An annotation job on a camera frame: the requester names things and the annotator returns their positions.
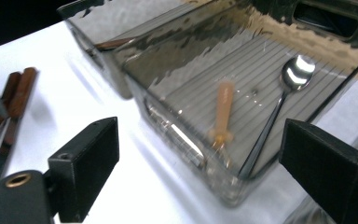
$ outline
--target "white tabletop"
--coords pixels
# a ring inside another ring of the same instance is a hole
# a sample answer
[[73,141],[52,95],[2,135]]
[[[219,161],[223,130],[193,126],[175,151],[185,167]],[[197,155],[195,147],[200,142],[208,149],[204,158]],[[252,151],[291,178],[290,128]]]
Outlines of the white tabletop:
[[6,175],[46,172],[47,158],[88,124],[118,117],[120,161],[84,223],[282,223],[306,195],[278,165],[244,203],[224,206],[145,123],[134,100],[109,88],[63,22],[0,47],[0,93],[8,74],[29,66],[38,80]]

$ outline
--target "spoon handle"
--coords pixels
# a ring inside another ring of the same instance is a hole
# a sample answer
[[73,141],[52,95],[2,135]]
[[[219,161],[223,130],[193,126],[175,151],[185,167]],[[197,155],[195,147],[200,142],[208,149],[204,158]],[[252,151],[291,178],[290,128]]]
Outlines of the spoon handle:
[[264,144],[266,143],[267,138],[269,137],[269,133],[273,127],[275,120],[279,115],[279,112],[281,111],[282,105],[287,95],[288,92],[284,91],[281,96],[281,99],[279,100],[278,104],[275,106],[274,110],[269,116],[266,126],[264,126],[263,131],[261,131],[261,134],[258,136],[257,141],[255,142],[255,145],[249,153],[248,158],[240,169],[239,178],[246,179],[250,177],[253,169],[255,168],[255,162],[257,161],[257,158],[260,155],[260,152]]

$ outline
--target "spoon bowl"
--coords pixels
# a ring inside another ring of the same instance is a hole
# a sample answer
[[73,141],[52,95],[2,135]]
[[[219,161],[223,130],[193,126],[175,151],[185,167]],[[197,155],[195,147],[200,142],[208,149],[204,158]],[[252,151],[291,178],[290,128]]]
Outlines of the spoon bowl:
[[280,81],[283,88],[281,99],[278,101],[278,104],[269,116],[266,126],[264,126],[263,131],[261,131],[261,134],[258,136],[257,141],[255,142],[255,145],[249,153],[245,163],[242,165],[239,172],[239,178],[246,179],[251,176],[252,171],[255,168],[257,158],[260,155],[267,138],[269,137],[269,133],[279,115],[279,112],[281,111],[286,97],[290,93],[294,91],[301,91],[308,86],[313,77],[315,67],[315,63],[312,59],[304,55],[297,55],[287,61],[283,66],[280,75]]

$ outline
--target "metal spoon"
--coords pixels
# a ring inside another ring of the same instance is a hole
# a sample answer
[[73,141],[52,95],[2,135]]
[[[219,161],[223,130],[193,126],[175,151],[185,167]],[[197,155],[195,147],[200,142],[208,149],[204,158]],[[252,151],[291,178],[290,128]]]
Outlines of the metal spoon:
[[315,71],[315,63],[304,55],[298,55],[283,66],[282,73],[280,75],[280,81],[282,83],[283,93],[275,109],[272,111],[266,126],[255,142],[254,147],[249,153],[248,158],[240,169],[239,178],[245,179],[250,177],[253,169],[255,168],[255,162],[257,161],[260,152],[269,137],[269,132],[281,111],[282,105],[286,97],[294,92],[301,91],[310,83]]

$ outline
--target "metal grommet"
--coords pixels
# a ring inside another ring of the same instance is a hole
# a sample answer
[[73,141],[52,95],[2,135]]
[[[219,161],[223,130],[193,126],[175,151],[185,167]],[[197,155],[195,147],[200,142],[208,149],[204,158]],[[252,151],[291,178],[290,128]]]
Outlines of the metal grommet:
[[15,175],[6,182],[6,187],[11,189],[16,188],[27,183],[30,179],[31,179],[31,174]]

